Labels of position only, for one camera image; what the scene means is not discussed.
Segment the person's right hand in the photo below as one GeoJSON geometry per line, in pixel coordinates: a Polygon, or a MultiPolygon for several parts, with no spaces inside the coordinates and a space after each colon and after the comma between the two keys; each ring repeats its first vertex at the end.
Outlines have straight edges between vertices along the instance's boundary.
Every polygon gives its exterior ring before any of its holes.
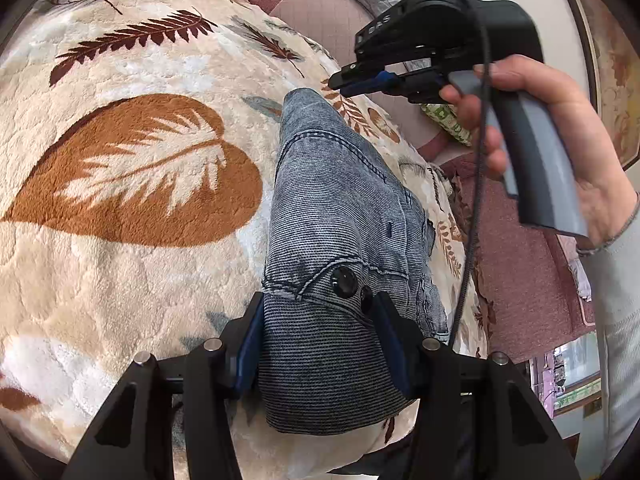
{"type": "Polygon", "coordinates": [[[625,229],[638,195],[618,160],[598,113],[574,79],[544,63],[511,55],[489,66],[498,90],[523,90],[545,102],[573,166],[588,235],[582,250],[596,249],[625,229]]]}

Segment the grey sleeve right forearm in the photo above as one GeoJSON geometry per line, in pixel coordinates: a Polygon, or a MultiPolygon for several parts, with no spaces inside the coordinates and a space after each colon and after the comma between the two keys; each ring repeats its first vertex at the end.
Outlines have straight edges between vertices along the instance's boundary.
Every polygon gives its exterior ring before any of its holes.
{"type": "Polygon", "coordinates": [[[579,253],[596,316],[604,411],[603,469],[639,420],[639,215],[615,238],[579,253]]]}

